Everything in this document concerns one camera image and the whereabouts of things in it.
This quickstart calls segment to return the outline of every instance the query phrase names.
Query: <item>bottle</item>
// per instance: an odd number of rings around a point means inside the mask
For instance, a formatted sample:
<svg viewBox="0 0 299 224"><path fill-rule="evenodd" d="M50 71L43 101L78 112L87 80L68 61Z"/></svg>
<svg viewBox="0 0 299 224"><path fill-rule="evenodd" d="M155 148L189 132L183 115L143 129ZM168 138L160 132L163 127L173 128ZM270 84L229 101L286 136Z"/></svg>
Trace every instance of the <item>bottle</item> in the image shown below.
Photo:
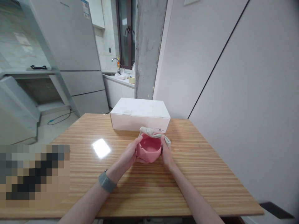
<svg viewBox="0 0 299 224"><path fill-rule="evenodd" d="M117 57L117 59L119 61L119 57ZM118 63L118 61L117 61L117 68L119 69L119 63Z"/></svg>

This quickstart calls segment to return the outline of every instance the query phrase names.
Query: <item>black object on shelf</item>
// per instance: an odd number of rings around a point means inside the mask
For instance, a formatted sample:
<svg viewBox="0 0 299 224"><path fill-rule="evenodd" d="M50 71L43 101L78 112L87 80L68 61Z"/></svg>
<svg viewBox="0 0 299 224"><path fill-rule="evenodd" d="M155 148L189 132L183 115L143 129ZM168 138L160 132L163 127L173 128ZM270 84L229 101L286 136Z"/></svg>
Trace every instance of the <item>black object on shelf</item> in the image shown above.
<svg viewBox="0 0 299 224"><path fill-rule="evenodd" d="M43 66L43 67L35 67L35 65L30 66L32 69L43 69L43 70L47 70L47 66Z"/></svg>

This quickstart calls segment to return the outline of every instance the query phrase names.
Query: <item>person's left hand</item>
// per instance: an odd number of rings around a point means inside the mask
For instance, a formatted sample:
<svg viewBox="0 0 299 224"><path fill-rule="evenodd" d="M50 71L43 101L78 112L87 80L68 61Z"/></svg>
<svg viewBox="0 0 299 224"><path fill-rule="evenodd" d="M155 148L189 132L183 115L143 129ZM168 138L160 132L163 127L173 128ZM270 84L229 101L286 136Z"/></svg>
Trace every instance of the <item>person's left hand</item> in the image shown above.
<svg viewBox="0 0 299 224"><path fill-rule="evenodd" d="M130 167L135 163L135 162L140 162L140 163L145 163L148 164L148 162L144 161L141 158L138 158L136 156L136 146L139 142L141 142L142 136L136 138L133 142L131 142L125 151L120 155L118 161L123 165L123 168L125 171L130 169Z"/></svg>

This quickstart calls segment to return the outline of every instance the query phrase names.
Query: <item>wooden table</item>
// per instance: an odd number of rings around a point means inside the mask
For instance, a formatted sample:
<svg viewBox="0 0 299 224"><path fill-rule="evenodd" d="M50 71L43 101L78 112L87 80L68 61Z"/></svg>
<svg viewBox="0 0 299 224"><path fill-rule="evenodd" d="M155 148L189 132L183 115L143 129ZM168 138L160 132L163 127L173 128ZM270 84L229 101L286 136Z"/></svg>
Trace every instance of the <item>wooden table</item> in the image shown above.
<svg viewBox="0 0 299 224"><path fill-rule="evenodd" d="M70 145L69 195L53 209L1 208L1 217L62 217L138 134L113 130L110 115L84 114L51 143ZM220 216L263 214L259 204L189 120L171 119L166 136L172 142L173 158L179 168ZM148 165L135 163L98 213L98 217L189 215L190 210L161 158Z"/></svg>

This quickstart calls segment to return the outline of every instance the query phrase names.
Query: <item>gray wristband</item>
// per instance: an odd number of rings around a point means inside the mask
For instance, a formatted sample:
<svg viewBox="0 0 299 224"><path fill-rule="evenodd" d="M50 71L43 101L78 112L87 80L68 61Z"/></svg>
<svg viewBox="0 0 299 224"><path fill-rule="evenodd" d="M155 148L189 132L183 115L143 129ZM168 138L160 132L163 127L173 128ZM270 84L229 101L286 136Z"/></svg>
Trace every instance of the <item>gray wristband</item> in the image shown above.
<svg viewBox="0 0 299 224"><path fill-rule="evenodd" d="M99 175L99 183L106 191L111 193L113 189L116 187L116 184L113 183L107 176L105 170L101 175Z"/></svg>

